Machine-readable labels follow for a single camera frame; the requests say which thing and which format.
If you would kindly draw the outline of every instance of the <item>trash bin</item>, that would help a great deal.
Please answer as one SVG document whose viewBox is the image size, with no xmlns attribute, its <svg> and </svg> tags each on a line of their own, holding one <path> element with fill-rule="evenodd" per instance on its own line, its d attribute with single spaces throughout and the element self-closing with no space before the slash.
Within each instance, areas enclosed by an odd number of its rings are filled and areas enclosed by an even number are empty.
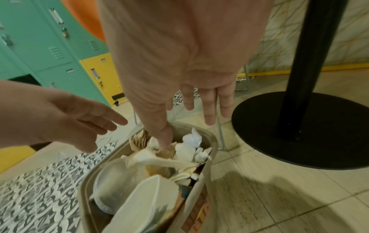
<svg viewBox="0 0 369 233">
<path fill-rule="evenodd" d="M 211 191 L 210 169 L 218 152 L 218 141 L 213 134 L 204 129 L 174 122 L 170 123 L 170 125 L 173 129 L 175 142 L 182 142 L 182 137 L 186 134 L 190 134 L 192 128 L 195 128 L 202 136 L 201 147 L 212 147 L 212 151 L 210 153 L 210 158 L 207 160 L 200 173 L 198 181 L 195 183 L 186 202 L 181 207 L 166 233 L 200 233 L 203 229 L 206 229 L 208 232 L 215 232 L 211 228 L 215 225 L 217 215 Z M 133 151 L 127 140 L 112 151 L 112 153 L 99 165 L 92 169 L 80 185 L 78 190 L 78 204 L 81 214 L 81 223 L 85 233 L 101 233 L 113 218 L 112 215 L 102 212 L 94 201 L 89 201 L 95 178 L 100 172 L 103 164 L 113 159 L 120 158 L 122 155 L 131 155 L 132 153 Z"/>
</svg>

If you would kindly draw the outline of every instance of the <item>beige tile floor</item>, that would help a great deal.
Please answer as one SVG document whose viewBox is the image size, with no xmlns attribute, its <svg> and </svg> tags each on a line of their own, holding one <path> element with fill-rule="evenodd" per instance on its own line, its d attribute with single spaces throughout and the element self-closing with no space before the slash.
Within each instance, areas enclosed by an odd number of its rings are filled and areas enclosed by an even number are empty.
<svg viewBox="0 0 369 233">
<path fill-rule="evenodd" d="M 250 91 L 236 93 L 234 106 L 259 94 L 285 90 L 287 79 L 287 75 L 252 79 Z M 369 69 L 324 72 L 315 91 L 369 106 Z M 98 138 L 99 145 L 123 142 L 137 127 L 129 103 L 115 109 L 130 123 Z M 193 111 L 179 105 L 168 113 L 168 119 L 218 135 L 215 126 L 205 124 L 201 109 L 201 101 L 196 99 Z M 218 214 L 215 233 L 369 232 L 369 168 L 328 171 L 287 164 L 245 144 L 232 129 L 230 119 L 220 118 L 220 122 L 228 151 L 218 153 L 211 171 L 213 206 Z M 0 180 L 78 153 L 71 146 L 52 143 L 1 174 Z"/>
</svg>

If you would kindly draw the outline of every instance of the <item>locker vent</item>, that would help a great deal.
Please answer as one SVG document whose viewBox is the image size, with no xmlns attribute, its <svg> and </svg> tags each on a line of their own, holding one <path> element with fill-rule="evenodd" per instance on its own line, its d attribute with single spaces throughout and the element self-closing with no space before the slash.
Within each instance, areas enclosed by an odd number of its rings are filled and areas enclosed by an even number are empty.
<svg viewBox="0 0 369 233">
<path fill-rule="evenodd" d="M 57 48 L 57 47 L 50 47 L 49 50 L 51 51 L 51 53 L 54 55 L 54 57 L 57 60 L 60 60 L 60 59 L 64 59 L 65 58 L 59 48 Z"/>
<path fill-rule="evenodd" d="M 94 41 L 94 40 L 89 40 L 88 41 L 89 43 L 90 43 L 90 45 L 91 45 L 91 48 L 93 49 L 93 50 L 99 50 L 100 49 L 100 47 L 99 47 L 99 45 L 96 43 L 96 41 Z"/>
</svg>

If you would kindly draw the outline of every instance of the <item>hand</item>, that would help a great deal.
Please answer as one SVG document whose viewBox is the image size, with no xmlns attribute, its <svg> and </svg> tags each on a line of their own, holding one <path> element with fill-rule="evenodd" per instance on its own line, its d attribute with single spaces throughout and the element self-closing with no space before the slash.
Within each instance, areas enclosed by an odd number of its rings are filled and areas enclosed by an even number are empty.
<svg viewBox="0 0 369 233">
<path fill-rule="evenodd" d="M 127 120 L 110 107 L 74 94 L 0 80 L 0 148 L 64 142 L 83 152 Z"/>
<path fill-rule="evenodd" d="M 167 147 L 166 118 L 181 89 L 186 109 L 198 87 L 205 122 L 215 124 L 219 97 L 231 117 L 236 73 L 255 52 L 273 0 L 98 0 L 105 37 L 133 108 Z"/>
</svg>

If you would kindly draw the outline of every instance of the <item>round black base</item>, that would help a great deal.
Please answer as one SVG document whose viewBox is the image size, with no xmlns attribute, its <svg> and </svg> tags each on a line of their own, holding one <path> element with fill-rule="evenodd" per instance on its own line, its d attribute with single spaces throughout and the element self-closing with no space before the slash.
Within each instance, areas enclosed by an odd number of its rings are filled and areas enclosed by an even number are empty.
<svg viewBox="0 0 369 233">
<path fill-rule="evenodd" d="M 296 140 L 277 134 L 285 92 L 255 96 L 236 107 L 232 125 L 247 144 L 273 158 L 319 169 L 369 166 L 369 108 L 313 93 Z"/>
</svg>

